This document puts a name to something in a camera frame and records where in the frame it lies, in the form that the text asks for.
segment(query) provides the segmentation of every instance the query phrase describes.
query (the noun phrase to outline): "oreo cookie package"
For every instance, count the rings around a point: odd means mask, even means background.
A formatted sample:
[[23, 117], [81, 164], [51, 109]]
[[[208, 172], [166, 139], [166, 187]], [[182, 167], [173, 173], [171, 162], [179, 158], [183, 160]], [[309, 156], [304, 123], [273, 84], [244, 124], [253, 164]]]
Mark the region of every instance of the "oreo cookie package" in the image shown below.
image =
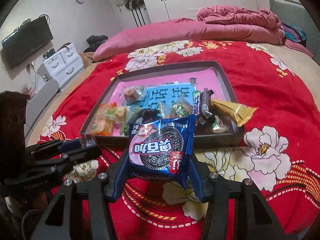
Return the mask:
[[129, 174], [168, 178], [188, 189], [189, 159], [196, 126], [194, 114], [130, 125]]

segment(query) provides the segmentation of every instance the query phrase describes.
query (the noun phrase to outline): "floral bedspread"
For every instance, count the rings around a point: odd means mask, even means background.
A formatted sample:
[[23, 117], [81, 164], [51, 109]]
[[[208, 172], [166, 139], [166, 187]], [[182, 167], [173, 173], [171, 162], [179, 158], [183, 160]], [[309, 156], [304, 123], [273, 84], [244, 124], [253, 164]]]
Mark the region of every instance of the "floral bedspread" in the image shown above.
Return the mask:
[[[246, 42], [176, 41], [120, 54], [101, 63], [51, 117], [39, 142], [79, 137], [79, 130], [116, 75], [184, 61], [216, 60], [239, 102], [259, 107], [245, 125], [240, 147], [195, 149], [197, 158], [226, 179], [251, 178], [286, 233], [312, 223], [320, 208], [320, 115], [305, 84], [266, 48]], [[90, 180], [116, 162], [124, 149], [103, 146], [97, 160], [78, 164], [66, 178]], [[232, 201], [229, 202], [233, 212]], [[88, 224], [88, 203], [84, 202]], [[116, 232], [124, 239], [199, 239], [207, 204], [176, 182], [132, 179], [110, 206]], [[228, 238], [232, 229], [228, 227]]]

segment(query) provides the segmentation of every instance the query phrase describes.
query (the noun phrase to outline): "pink comforter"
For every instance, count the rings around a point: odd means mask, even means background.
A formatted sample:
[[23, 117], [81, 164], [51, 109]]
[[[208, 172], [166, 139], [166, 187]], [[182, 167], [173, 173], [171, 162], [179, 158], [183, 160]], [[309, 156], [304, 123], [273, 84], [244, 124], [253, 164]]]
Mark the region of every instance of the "pink comforter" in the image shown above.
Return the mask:
[[231, 40], [282, 45], [285, 37], [279, 18], [270, 11], [215, 6], [200, 9], [197, 17], [198, 21], [181, 18], [125, 30], [102, 44], [93, 60], [100, 61], [120, 53], [179, 40]]
[[279, 29], [283, 31], [279, 17], [270, 10], [259, 12], [229, 5], [216, 5], [202, 8], [197, 12], [197, 20], [208, 24], [246, 24], [263, 27], [267, 30]]

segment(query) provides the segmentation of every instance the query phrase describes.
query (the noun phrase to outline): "tv screen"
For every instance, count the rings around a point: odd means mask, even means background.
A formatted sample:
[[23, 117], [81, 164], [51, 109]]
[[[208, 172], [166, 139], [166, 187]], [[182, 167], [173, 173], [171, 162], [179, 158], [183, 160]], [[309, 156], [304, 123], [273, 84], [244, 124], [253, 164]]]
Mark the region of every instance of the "tv screen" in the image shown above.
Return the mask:
[[20, 65], [53, 39], [45, 16], [24, 24], [2, 41], [2, 55], [10, 68]]

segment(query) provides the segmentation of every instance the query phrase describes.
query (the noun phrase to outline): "red label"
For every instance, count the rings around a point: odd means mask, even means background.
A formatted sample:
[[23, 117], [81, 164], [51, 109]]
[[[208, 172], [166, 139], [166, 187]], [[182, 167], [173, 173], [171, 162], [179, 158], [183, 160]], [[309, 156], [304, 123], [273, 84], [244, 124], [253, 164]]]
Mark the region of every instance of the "red label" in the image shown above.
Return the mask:
[[182, 163], [183, 152], [171, 152], [169, 171], [172, 174], [179, 173], [179, 169]]

